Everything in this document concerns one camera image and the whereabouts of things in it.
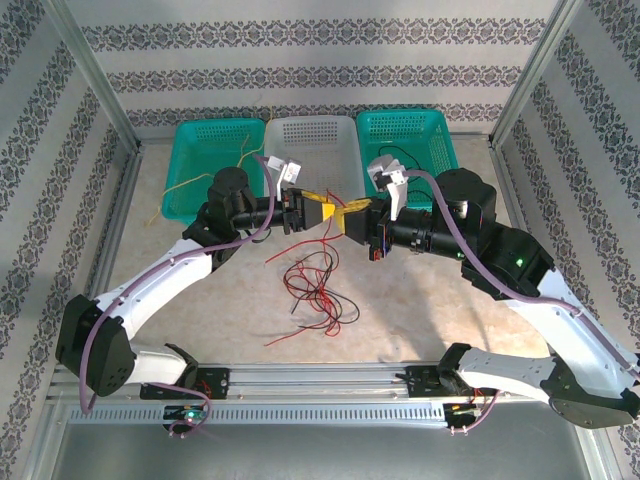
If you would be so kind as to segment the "aluminium side rail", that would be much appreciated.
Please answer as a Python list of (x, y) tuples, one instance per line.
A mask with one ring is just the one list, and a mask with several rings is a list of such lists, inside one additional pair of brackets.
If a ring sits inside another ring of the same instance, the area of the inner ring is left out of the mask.
[[(495, 175), (500, 188), (500, 200), (498, 201), (498, 215), (501, 221), (503, 215), (509, 219), (512, 227), (531, 232), (526, 215), (522, 210), (521, 198), (513, 186), (508, 167), (500, 150), (496, 150), (489, 144), (489, 155), (495, 169)], [(510, 354), (524, 354), (525, 356), (542, 356), (543, 347), (555, 353), (555, 346), (559, 343), (550, 343), (548, 337), (544, 337), (528, 322), (521, 318), (517, 312), (510, 310), (505, 302), (500, 302), (500, 313), (497, 320), (486, 320), (483, 324), (488, 328), (488, 340), (485, 346), (492, 351)]]
[(101, 206), (97, 198), (85, 196), (69, 235), (69, 252), (65, 259), (73, 269), (73, 282), (60, 337), (68, 338), (70, 345), (57, 351), (65, 355), (63, 362), (75, 374), (80, 373), (87, 335), (99, 316), (93, 301), (106, 291), (140, 162), (139, 151), (127, 157), (107, 205)]

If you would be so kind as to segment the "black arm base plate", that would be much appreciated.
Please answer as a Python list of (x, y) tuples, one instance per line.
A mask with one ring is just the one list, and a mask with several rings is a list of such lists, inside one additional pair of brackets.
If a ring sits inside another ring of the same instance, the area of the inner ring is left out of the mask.
[[(200, 392), (211, 400), (224, 400), (229, 389), (229, 377), (230, 370), (227, 368), (197, 368), (181, 379), (178, 386)], [(200, 400), (195, 394), (149, 384), (142, 385), (139, 394), (142, 400)]]
[(493, 397), (495, 389), (472, 388), (456, 372), (440, 371), (435, 365), (410, 365), (395, 375), (406, 385), (410, 398)]

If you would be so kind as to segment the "teal plastic basket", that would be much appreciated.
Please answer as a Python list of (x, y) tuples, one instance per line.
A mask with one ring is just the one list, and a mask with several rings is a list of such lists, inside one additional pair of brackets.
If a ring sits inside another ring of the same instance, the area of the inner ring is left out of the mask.
[(162, 215), (185, 225), (195, 220), (214, 175), (239, 165), (247, 173), (252, 192), (263, 194), (264, 174), (252, 158), (263, 153), (265, 123), (253, 118), (189, 121), (175, 134)]
[(407, 170), (439, 174), (458, 162), (444, 115), (438, 110), (372, 110), (356, 118), (362, 169), (375, 158), (391, 154)]

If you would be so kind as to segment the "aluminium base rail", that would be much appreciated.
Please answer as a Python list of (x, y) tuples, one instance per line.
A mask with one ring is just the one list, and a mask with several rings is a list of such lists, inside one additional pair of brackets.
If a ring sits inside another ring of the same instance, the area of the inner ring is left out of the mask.
[[(410, 365), (427, 363), (363, 363), (363, 364), (255, 364), (222, 365), (201, 364), (199, 368), (227, 368), (230, 383), (227, 401), (283, 400), (285, 402), (311, 402), (314, 400), (341, 402), (356, 400), (417, 400), (445, 399), (467, 402), (491, 397), (422, 397), (410, 398), (406, 385), (395, 377)], [(453, 371), (439, 367), (440, 371)], [(472, 356), (469, 372), (458, 374), (472, 388), (501, 390), (507, 395), (547, 400), (545, 386), (559, 387), (561, 392), (571, 390), (562, 382), (567, 379), (567, 368), (557, 358), (525, 359), (518, 365), (514, 359), (500, 365), (496, 356), (483, 359)]]

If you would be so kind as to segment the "white plastic basket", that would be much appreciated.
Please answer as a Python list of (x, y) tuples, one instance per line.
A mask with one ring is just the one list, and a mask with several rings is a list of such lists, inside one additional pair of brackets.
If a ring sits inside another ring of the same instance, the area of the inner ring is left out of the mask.
[(356, 124), (347, 116), (274, 119), (266, 129), (265, 154), (301, 165), (298, 188), (332, 193), (345, 203), (365, 195)]

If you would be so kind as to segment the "aluminium frame post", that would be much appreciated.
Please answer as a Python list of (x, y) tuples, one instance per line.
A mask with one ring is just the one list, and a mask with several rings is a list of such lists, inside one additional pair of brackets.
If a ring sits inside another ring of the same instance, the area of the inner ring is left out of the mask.
[(585, 0), (558, 0), (539, 42), (532, 50), (520, 77), (516, 81), (514, 90), (508, 97), (502, 113), (489, 135), (489, 144), (493, 149), (496, 149), (505, 141), (536, 84), (553, 58), (554, 51), (560, 40), (571, 26), (573, 19), (584, 2)]
[(140, 140), (66, 1), (40, 1), (121, 140), (129, 150), (137, 149)]

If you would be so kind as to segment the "circuit board with green light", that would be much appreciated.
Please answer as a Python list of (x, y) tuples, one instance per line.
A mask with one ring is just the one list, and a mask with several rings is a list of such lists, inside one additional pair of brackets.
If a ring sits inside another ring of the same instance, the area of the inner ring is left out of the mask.
[(204, 405), (166, 406), (163, 411), (163, 428), (170, 436), (185, 438), (207, 416)]

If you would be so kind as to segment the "small circuit board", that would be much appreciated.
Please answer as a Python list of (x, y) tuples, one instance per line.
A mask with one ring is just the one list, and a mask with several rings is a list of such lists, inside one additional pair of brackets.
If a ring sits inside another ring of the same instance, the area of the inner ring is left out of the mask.
[(485, 408), (477, 404), (445, 404), (445, 420), (452, 436), (467, 435), (485, 416)]

